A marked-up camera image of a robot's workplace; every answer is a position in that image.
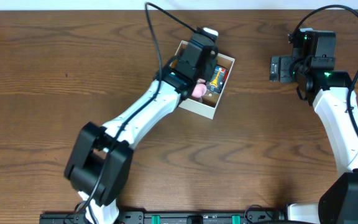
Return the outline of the red grey toy car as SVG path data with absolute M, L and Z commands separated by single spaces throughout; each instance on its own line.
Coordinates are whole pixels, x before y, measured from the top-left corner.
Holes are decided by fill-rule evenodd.
M 213 93 L 222 92 L 227 76 L 228 69 L 217 65 L 211 80 L 206 83 L 207 89 Z

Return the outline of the white pink chicken toy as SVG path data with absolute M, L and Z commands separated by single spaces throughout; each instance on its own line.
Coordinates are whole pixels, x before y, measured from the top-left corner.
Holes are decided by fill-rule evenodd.
M 206 81 L 204 79 L 198 79 L 197 84 L 191 94 L 193 100 L 202 102 L 202 96 L 204 96 L 207 92 Z

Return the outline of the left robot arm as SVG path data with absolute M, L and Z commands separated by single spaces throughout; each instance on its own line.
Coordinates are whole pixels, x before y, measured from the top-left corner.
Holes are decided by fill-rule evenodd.
M 114 223 L 115 204 L 126 184 L 135 147 L 164 116 L 190 98 L 217 64 L 217 32 L 197 30 L 183 53 L 160 68 L 149 89 L 123 114 L 102 126 L 82 127 L 64 176 L 84 196 L 76 209 L 89 223 Z

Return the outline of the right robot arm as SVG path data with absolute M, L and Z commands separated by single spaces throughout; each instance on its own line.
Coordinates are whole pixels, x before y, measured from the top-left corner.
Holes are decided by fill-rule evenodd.
M 297 83 L 298 96 L 319 116 L 334 154 L 338 180 L 317 203 L 287 207 L 291 221 L 306 223 L 358 223 L 358 125 L 355 96 L 347 97 L 352 80 L 335 70 L 333 31 L 298 29 L 288 36 L 291 55 L 273 56 L 270 81 Z

